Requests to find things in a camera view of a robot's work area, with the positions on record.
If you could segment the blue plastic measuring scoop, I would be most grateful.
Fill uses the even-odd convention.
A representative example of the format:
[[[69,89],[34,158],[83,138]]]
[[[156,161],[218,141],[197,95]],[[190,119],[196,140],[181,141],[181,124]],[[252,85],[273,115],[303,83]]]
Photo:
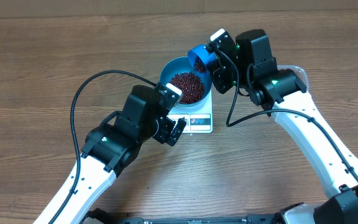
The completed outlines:
[[[200,58],[203,61],[204,65],[206,66],[207,72],[201,74],[208,74],[217,61],[216,54],[213,52],[209,53],[205,45],[197,45],[196,47],[192,48],[188,51],[187,57],[193,69],[194,62],[197,58]]]

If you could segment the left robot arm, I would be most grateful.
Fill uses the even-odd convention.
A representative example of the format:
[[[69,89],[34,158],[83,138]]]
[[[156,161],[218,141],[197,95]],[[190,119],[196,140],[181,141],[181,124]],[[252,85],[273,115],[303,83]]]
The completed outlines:
[[[91,130],[70,175],[36,219],[36,223],[81,223],[96,199],[154,138],[174,146],[186,122],[173,121],[170,110],[182,91],[170,83],[151,88],[136,85],[122,111],[115,111]]]

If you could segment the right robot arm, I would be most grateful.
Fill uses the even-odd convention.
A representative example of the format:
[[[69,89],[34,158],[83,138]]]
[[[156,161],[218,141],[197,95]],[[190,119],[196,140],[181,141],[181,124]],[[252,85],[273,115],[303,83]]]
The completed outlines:
[[[262,114],[274,119],[295,141],[316,172],[327,201],[281,209],[273,223],[358,223],[358,158],[318,111],[308,87],[290,68],[280,69],[262,29],[232,38],[223,29],[209,40],[215,54],[209,67],[217,91],[245,89]]]

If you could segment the white digital kitchen scale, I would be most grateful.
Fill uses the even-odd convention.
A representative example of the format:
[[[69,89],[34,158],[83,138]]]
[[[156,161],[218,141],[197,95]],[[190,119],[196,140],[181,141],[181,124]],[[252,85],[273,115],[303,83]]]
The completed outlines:
[[[169,112],[168,117],[173,121],[185,119],[184,134],[211,133],[213,131],[212,91],[195,104],[178,104]]]

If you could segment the red beans in scoop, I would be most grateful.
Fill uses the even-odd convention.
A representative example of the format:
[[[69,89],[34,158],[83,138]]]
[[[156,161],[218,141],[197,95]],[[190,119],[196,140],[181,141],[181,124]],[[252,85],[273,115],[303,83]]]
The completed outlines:
[[[203,61],[200,58],[197,58],[194,62],[194,70],[197,71],[198,73],[206,73],[207,69],[206,66],[204,65]]]

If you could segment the red beans in bowl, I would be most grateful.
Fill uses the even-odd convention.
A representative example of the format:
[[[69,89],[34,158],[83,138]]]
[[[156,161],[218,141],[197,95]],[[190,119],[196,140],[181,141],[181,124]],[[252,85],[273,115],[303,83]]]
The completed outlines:
[[[203,98],[204,84],[201,78],[193,72],[178,73],[171,78],[170,83],[183,93],[180,104],[197,103]]]

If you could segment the teal round bowl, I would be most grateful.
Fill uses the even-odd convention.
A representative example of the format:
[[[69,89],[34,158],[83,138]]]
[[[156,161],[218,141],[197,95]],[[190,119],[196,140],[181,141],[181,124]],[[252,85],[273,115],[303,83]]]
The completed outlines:
[[[170,80],[174,75],[184,72],[193,72],[201,78],[205,87],[203,98],[211,91],[212,81],[210,76],[208,74],[200,74],[196,72],[191,67],[188,57],[178,57],[168,62],[161,71],[159,82],[163,84],[170,83]]]

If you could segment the clear plastic food container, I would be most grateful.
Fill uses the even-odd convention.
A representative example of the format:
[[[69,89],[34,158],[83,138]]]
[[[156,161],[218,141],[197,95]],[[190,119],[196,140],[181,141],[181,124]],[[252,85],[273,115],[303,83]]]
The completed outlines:
[[[304,82],[304,84],[308,85],[308,75],[303,68],[301,68],[297,65],[278,65],[277,68],[279,70],[284,70],[284,69],[293,70],[301,78],[301,80]]]

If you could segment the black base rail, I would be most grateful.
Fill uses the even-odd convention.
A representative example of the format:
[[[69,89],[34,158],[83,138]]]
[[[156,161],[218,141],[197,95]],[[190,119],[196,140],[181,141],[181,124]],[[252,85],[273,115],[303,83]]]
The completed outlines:
[[[248,214],[243,217],[209,217],[209,218],[161,218],[141,217],[119,218],[100,208],[89,211],[80,221],[81,224],[273,224],[285,223],[283,215],[288,209],[274,214]]]

